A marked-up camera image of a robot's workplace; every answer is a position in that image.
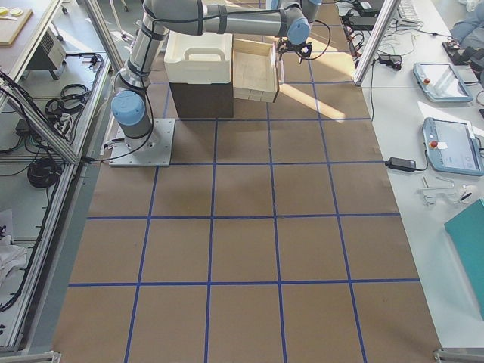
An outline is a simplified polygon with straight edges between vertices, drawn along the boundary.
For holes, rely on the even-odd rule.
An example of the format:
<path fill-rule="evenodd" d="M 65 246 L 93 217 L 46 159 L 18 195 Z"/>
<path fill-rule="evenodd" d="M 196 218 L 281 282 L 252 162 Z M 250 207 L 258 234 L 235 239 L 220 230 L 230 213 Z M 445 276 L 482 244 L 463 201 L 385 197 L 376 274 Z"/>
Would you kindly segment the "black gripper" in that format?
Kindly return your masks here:
<path fill-rule="evenodd" d="M 279 40 L 278 40 L 278 53 L 287 53 L 287 52 L 299 53 L 300 52 L 300 46 L 294 45 L 288 39 L 279 38 Z"/>

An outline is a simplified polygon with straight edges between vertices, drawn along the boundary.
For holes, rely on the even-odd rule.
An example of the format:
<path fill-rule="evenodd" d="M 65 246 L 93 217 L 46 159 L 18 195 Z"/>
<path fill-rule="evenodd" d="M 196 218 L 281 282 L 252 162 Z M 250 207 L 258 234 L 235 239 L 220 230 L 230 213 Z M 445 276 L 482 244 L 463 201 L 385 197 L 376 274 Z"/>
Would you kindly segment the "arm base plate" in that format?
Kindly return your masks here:
<path fill-rule="evenodd" d="M 126 139 L 119 126 L 116 138 L 122 141 L 113 144 L 109 165 L 114 167 L 149 167 L 170 165 L 175 119 L 154 119 L 154 130 L 148 141 Z"/>

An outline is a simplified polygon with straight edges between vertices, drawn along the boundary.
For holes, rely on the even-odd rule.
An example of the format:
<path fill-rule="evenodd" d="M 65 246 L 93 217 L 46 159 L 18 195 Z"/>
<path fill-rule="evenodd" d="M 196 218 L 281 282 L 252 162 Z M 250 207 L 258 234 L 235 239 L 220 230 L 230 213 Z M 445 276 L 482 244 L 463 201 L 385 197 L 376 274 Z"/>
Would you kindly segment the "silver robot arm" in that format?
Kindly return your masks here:
<path fill-rule="evenodd" d="M 224 1 L 145 1 L 132 52 L 116 75 L 111 112 L 129 154 L 150 153 L 162 135 L 147 96 L 154 61 L 164 65 L 184 119 L 230 117 L 234 99 L 273 102 L 275 57 L 309 59 L 318 1 L 269 1 L 264 8 Z"/>

